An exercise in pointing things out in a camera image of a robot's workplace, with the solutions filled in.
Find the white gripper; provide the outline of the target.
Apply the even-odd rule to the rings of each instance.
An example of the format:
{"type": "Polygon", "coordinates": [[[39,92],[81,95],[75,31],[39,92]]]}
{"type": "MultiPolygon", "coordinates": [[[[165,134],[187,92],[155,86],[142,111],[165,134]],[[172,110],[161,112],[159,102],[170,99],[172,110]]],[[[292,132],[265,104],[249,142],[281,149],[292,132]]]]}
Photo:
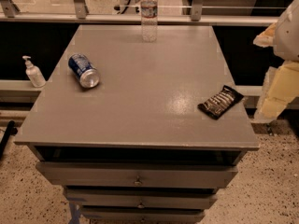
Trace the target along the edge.
{"type": "Polygon", "coordinates": [[[255,121],[273,121],[299,96],[299,0],[293,0],[253,44],[274,47],[275,55],[286,60],[279,68],[269,67],[254,113],[255,121]]]}

